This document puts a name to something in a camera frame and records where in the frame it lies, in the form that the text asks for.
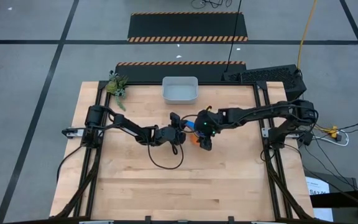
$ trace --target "plastic container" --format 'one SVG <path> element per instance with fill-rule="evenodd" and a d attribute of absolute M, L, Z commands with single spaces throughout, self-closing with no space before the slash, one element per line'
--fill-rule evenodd
<path fill-rule="evenodd" d="M 193 104 L 198 96 L 196 77 L 164 77 L 162 97 L 166 104 Z"/>

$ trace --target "concrete floor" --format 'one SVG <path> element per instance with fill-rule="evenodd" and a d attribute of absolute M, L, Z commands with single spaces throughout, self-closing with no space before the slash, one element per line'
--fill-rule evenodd
<path fill-rule="evenodd" d="M 358 27 L 358 1 L 346 3 Z M 208 5 L 200 11 L 236 11 L 238 4 L 233 0 L 229 8 Z M 241 11 L 249 40 L 300 40 L 312 4 L 313 0 L 244 0 Z M 59 40 L 72 5 L 73 0 L 0 1 L 0 40 Z M 79 0 L 67 40 L 126 40 L 132 12 L 173 11 L 196 9 L 190 0 Z M 320 125 L 357 123 L 358 42 L 339 0 L 318 2 L 307 39 L 354 40 L 353 45 L 306 45 L 301 69 L 308 87 L 305 99 L 319 111 Z M 56 56 L 58 42 L 39 43 L 0 42 L 0 206 Z M 60 131 L 71 124 L 81 82 L 107 79 L 118 62 L 227 60 L 229 51 L 230 45 L 64 45 L 4 221 L 48 217 L 67 142 Z M 260 68 L 296 63 L 297 54 L 297 45 L 242 44 L 234 46 L 232 59 Z M 324 142 L 321 146 L 338 170 L 358 184 L 358 132 L 351 134 L 347 147 Z M 316 143 L 309 150 L 328 164 Z M 305 166 L 327 173 L 301 151 Z"/>

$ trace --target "wooden table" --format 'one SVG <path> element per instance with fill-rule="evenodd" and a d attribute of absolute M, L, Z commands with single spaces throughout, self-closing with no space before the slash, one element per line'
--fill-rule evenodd
<path fill-rule="evenodd" d="M 286 100 L 282 83 L 267 83 L 271 103 Z M 98 82 L 83 82 L 73 118 L 73 127 L 83 127 L 87 109 L 94 104 Z M 171 111 L 184 116 L 195 114 L 208 105 L 218 108 L 255 106 L 251 86 L 200 86 L 194 105 L 166 105 L 161 86 L 130 86 L 124 101 L 125 114 L 139 126 L 170 123 Z M 278 126 L 283 119 L 276 118 Z M 297 147 L 296 141 L 287 144 Z M 69 139 L 65 156 L 80 144 Z M 212 151 L 205 151 L 187 140 L 185 159 L 176 170 L 155 167 L 147 147 L 119 129 L 106 131 L 99 166 L 92 219 L 144 220 L 216 220 L 234 216 L 236 221 L 274 220 L 266 166 L 260 160 L 262 140 L 258 122 L 224 130 L 213 138 Z M 181 155 L 173 155 L 171 145 L 152 147 L 154 160 L 163 166 L 175 166 Z M 85 149 L 67 160 L 61 170 L 51 215 L 57 214 L 78 188 Z M 289 191 L 307 213 L 313 216 L 305 174 L 299 153 L 281 150 Z M 282 195 L 277 188 L 282 217 Z M 81 214 L 85 214 L 88 193 L 83 196 Z"/>

